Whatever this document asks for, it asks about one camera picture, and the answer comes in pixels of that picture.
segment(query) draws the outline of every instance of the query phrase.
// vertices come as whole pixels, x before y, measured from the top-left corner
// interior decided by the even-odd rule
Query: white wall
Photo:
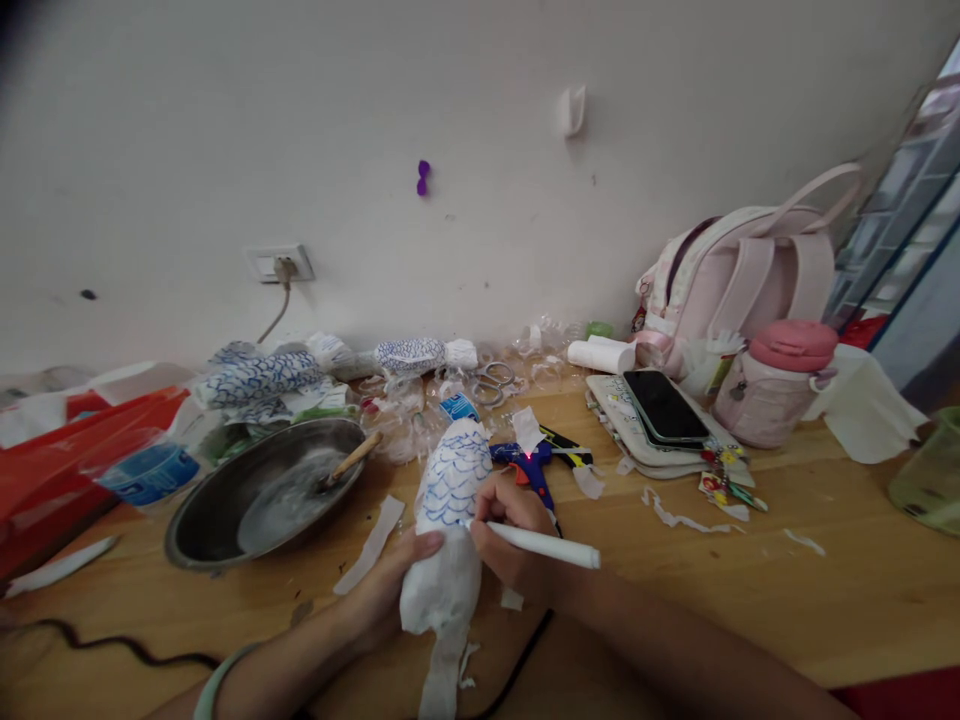
[[[253,338],[281,294],[241,248],[291,241],[319,280],[283,330],[364,348],[626,322],[672,235],[882,163],[960,31],[954,0],[44,6],[0,97],[7,372]]]

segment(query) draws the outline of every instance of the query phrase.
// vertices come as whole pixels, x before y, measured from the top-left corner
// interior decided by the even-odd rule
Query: pink water bottle
[[[750,341],[720,386],[713,415],[746,445],[783,445],[835,374],[837,333],[810,320],[777,320]]]

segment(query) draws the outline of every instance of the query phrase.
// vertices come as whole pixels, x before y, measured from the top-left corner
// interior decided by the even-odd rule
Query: paper-wrapped bottle
[[[436,634],[420,699],[421,718],[453,718],[460,656],[480,594],[480,557],[460,520],[476,512],[476,494],[493,470],[483,426],[464,418],[444,433],[430,456],[417,494],[417,533],[446,536],[433,557],[407,572],[400,594],[403,629]]]

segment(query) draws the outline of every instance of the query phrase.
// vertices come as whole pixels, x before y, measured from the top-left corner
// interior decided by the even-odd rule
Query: scissors
[[[516,380],[517,375],[510,366],[499,360],[487,363],[477,370],[473,381],[473,399],[478,405],[488,408],[500,407],[506,397],[503,388]]]

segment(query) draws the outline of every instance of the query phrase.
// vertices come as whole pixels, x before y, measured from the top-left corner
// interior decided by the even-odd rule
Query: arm
[[[403,576],[443,544],[442,533],[407,532],[344,599],[244,656],[223,679],[215,718],[287,718],[344,666],[400,630]],[[206,682],[157,708],[149,720],[192,718]]]
[[[553,532],[540,501],[497,475],[478,493],[477,520],[500,518],[527,530]],[[519,550],[482,522],[473,523],[471,534],[480,557],[508,587],[595,631],[671,698],[711,717],[854,717],[752,643],[613,573]]]

